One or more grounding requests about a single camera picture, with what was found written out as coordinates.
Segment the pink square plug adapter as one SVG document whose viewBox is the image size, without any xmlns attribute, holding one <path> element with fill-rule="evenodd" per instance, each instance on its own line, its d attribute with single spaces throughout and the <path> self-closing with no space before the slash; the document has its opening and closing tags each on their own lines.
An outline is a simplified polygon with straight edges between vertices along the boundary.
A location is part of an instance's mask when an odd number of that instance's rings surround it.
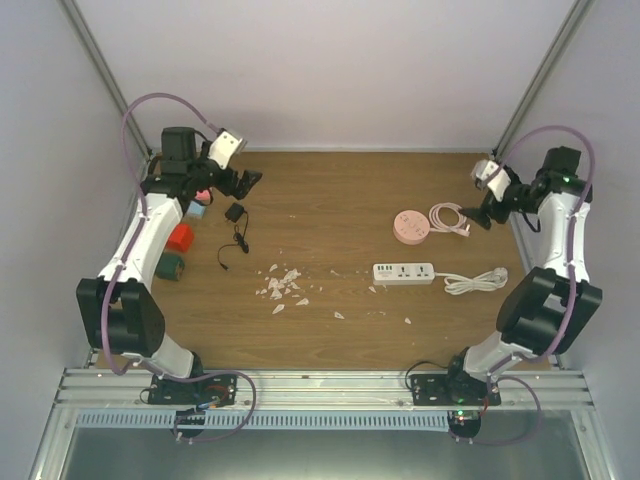
<svg viewBox="0 0 640 480">
<path fill-rule="evenodd" d="M 212 194 L 209 190 L 202 190 L 196 193 L 194 201 L 203 204 L 210 205 L 212 201 Z"/>
</svg>

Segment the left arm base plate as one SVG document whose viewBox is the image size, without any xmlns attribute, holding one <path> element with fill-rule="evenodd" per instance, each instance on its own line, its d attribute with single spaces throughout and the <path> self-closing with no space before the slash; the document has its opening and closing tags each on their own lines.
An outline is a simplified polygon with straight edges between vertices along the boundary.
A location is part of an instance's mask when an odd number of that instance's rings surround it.
<svg viewBox="0 0 640 480">
<path fill-rule="evenodd" d="M 151 386 L 142 392 L 141 399 L 150 405 L 191 405 L 207 408 L 233 405 L 237 376 L 217 375 L 194 383 L 152 377 Z"/>
</svg>

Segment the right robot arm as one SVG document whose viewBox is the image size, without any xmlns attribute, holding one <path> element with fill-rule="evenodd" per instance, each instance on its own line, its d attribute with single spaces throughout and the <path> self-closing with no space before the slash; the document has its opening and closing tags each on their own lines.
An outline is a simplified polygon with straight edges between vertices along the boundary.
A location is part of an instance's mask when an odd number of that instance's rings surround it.
<svg viewBox="0 0 640 480">
<path fill-rule="evenodd" d="M 543 238 L 538 265 L 506 297 L 495 332 L 451 359 L 442 382 L 451 403 L 482 400 L 502 372 L 565 352 L 599 308 L 603 293 L 591 285 L 584 260 L 593 189 L 577 175 L 580 157 L 565 146 L 548 150 L 529 184 L 492 160 L 474 167 L 472 178 L 487 193 L 479 207 L 462 214 L 484 229 L 513 213 L 533 214 Z"/>
</svg>

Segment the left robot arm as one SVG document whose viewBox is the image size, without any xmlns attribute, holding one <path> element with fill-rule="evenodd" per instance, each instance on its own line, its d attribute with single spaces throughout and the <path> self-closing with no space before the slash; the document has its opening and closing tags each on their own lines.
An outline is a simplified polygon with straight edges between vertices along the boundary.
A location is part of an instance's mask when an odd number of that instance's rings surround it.
<svg viewBox="0 0 640 480">
<path fill-rule="evenodd" d="M 166 331 L 151 293 L 156 268 L 199 192 L 219 191 L 242 200 L 262 177 L 231 167 L 246 144 L 241 136 L 222 130 L 198 143 L 197 135 L 190 127 L 163 130 L 162 155 L 139 184 L 139 204 L 121 243 L 100 273 L 81 279 L 76 288 L 89 345 L 107 360 L 120 355 L 172 379 L 172 393 L 185 404 L 203 398 L 206 380 L 194 371 L 194 353 Z"/>
</svg>

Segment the pink round power socket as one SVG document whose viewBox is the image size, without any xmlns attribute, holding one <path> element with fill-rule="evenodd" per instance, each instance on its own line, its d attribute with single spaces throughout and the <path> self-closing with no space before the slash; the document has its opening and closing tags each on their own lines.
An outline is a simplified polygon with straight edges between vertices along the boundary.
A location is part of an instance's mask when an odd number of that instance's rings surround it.
<svg viewBox="0 0 640 480">
<path fill-rule="evenodd" d="M 416 246 L 423 243 L 430 230 L 428 218 L 416 210 L 401 211 L 393 221 L 394 237 L 405 245 Z"/>
</svg>

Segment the red cube socket adapter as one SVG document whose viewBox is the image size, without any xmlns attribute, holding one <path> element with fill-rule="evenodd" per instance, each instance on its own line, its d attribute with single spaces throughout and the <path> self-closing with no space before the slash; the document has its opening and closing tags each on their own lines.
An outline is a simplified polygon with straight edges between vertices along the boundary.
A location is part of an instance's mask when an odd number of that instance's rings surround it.
<svg viewBox="0 0 640 480">
<path fill-rule="evenodd" d="M 195 235 L 190 225 L 177 225 L 168 237 L 165 248 L 171 251 L 186 253 L 194 241 Z"/>
</svg>

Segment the green cube adapter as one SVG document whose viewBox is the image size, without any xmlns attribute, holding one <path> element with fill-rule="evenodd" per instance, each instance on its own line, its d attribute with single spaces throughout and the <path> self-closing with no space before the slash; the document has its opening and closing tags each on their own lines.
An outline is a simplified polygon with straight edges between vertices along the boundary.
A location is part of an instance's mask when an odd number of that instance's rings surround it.
<svg viewBox="0 0 640 480">
<path fill-rule="evenodd" d="M 161 254 L 155 269 L 155 276 L 169 281 L 179 281 L 185 269 L 183 258 L 172 252 Z"/>
</svg>

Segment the blue usb charger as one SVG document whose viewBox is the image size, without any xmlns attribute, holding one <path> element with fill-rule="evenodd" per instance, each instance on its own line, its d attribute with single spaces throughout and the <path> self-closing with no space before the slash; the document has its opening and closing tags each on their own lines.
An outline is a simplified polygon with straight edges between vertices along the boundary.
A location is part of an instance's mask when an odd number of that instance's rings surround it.
<svg viewBox="0 0 640 480">
<path fill-rule="evenodd" d="M 196 201 L 191 201 L 185 213 L 185 216 L 193 219 L 202 219 L 206 213 L 207 207 Z"/>
</svg>

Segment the white power strip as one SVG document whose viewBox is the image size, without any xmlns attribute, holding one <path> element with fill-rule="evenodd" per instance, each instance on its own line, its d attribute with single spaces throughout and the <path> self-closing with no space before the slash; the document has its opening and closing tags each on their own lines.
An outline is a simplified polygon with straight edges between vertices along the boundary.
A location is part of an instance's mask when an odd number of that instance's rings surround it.
<svg viewBox="0 0 640 480">
<path fill-rule="evenodd" d="M 372 267 L 373 284 L 380 286 L 430 285 L 436 275 L 431 263 L 377 263 Z"/>
</svg>

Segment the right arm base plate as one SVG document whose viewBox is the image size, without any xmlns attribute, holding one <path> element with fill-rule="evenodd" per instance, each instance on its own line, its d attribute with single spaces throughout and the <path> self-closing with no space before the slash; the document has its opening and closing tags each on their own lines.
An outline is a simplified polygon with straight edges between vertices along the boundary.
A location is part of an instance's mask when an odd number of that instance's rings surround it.
<svg viewBox="0 0 640 480">
<path fill-rule="evenodd" d="M 444 373 L 418 373 L 408 377 L 412 401 L 415 406 L 480 407 L 500 406 L 499 393 L 492 393 L 477 379 L 455 379 Z"/>
</svg>

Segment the black power adapter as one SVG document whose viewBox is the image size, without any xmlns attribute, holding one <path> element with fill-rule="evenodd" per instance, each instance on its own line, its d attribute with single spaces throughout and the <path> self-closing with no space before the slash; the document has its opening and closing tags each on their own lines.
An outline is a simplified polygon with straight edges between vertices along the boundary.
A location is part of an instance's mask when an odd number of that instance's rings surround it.
<svg viewBox="0 0 640 480">
<path fill-rule="evenodd" d="M 237 223 L 240 218 L 246 213 L 243 205 L 234 202 L 225 212 L 225 219 L 232 223 Z"/>
</svg>

